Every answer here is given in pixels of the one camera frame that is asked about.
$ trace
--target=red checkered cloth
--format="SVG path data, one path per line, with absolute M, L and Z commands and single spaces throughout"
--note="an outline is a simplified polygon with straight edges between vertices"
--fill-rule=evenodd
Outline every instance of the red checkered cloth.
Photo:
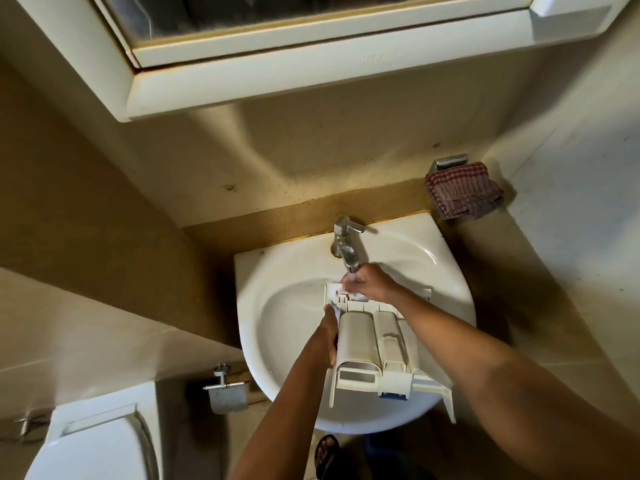
M 430 173 L 424 184 L 445 219 L 460 216 L 478 219 L 504 202 L 504 192 L 489 179 L 482 162 Z

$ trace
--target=washbasin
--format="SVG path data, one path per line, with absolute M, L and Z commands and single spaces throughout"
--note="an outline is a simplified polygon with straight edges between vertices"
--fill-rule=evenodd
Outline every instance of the washbasin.
M 431 288 L 431 302 L 476 325 L 468 284 L 428 213 L 367 226 L 353 238 L 361 262 L 378 262 L 396 281 Z M 316 235 L 235 256 L 237 311 L 245 361 L 262 391 L 274 400 L 323 315 L 324 286 L 346 270 L 332 256 L 333 234 Z M 408 401 L 337 390 L 329 407 L 331 371 L 316 428 L 365 434 L 395 428 L 434 407 L 441 396 L 412 392 Z

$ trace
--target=sandal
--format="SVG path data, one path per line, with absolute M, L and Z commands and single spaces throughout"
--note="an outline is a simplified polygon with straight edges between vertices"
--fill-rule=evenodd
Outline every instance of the sandal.
M 318 441 L 318 444 L 316 445 L 316 453 L 314 455 L 315 462 L 317 463 L 318 453 L 320 452 L 320 448 L 322 444 L 325 444 L 327 439 L 329 438 L 333 440 L 333 444 L 331 446 L 327 445 L 326 456 L 320 462 L 320 464 L 316 467 L 316 478 L 318 480 L 322 480 L 322 477 L 324 476 L 324 473 L 326 472 L 327 467 L 329 466 L 329 464 L 333 462 L 333 460 L 335 460 L 338 457 L 338 454 L 340 453 L 340 444 L 338 443 L 338 440 L 336 439 L 336 437 L 333 435 L 323 436 L 320 439 L 320 441 Z

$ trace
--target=chrome faucet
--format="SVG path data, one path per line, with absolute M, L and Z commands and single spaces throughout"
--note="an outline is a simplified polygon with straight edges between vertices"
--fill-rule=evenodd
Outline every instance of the chrome faucet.
M 365 231 L 365 227 L 361 224 L 353 222 L 347 216 L 340 216 L 333 224 L 333 244 L 331 245 L 331 254 L 337 258 L 342 258 L 345 268 L 350 273 L 356 273 L 360 269 L 360 258 L 353 248 L 353 242 L 349 231 L 354 230 L 359 233 Z

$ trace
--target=person's right hand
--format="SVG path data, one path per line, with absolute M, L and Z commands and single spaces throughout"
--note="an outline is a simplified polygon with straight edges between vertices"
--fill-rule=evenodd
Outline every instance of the person's right hand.
M 345 275 L 342 281 L 342 288 L 350 293 L 360 293 L 369 299 L 388 303 L 389 295 L 400 288 L 398 283 L 382 271 L 379 265 L 364 263 L 355 273 L 355 281 L 350 280 L 353 274 Z

